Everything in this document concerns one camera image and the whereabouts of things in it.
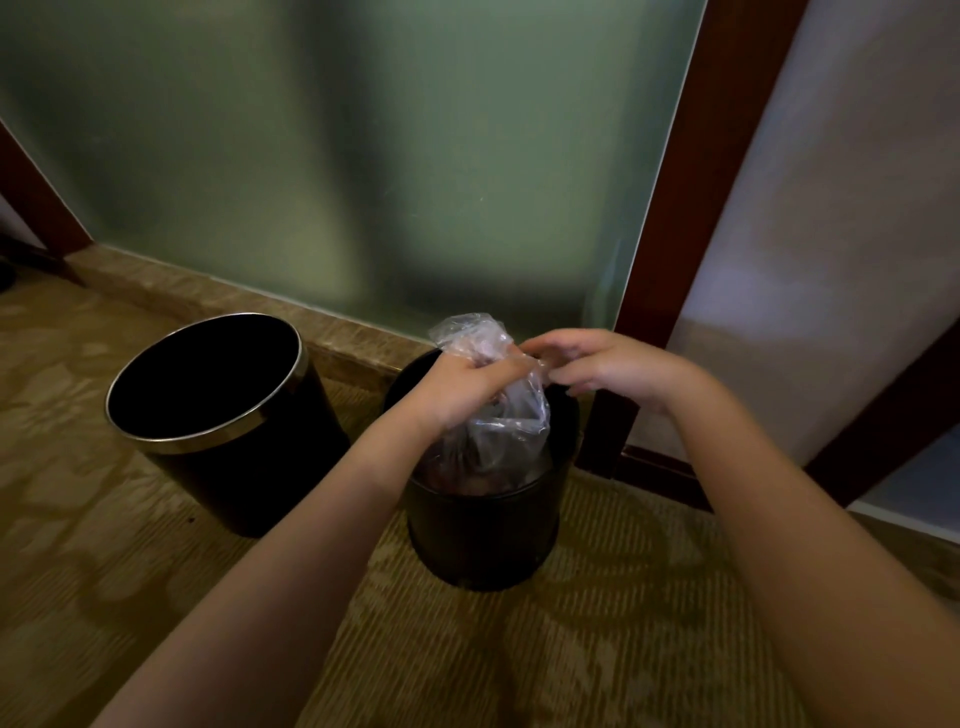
stone threshold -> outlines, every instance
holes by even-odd
[[[297,328],[322,376],[374,392],[386,391],[403,367],[432,348],[417,339],[103,245],[84,248],[66,262],[92,290],[185,324],[242,311],[277,316]]]

person's left hand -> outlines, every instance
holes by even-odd
[[[476,412],[508,384],[530,374],[537,360],[516,353],[485,367],[442,353],[420,383],[403,398],[406,408],[434,437]]]

inner bin liner bucket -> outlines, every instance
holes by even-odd
[[[106,412],[241,536],[263,536],[349,448],[297,330],[260,313],[160,339],[117,375]]]
[[[405,367],[387,392],[384,410],[413,389],[438,356],[429,352]],[[564,387],[551,385],[546,396],[553,465],[536,480],[509,493],[459,496],[410,478],[403,494],[410,541],[423,564],[448,584],[477,592],[507,589],[533,575],[556,543],[580,406]]]

plastic bag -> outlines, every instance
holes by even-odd
[[[444,352],[477,366],[511,354],[514,340],[487,313],[444,319],[430,329]],[[449,430],[420,461],[419,475],[434,490],[487,495],[513,490],[549,469],[544,450],[550,434],[550,405],[537,371],[507,386],[465,423]]]

person's left arm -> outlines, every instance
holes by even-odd
[[[423,452],[532,366],[518,356],[474,369],[443,354],[187,615],[95,728],[293,725]]]

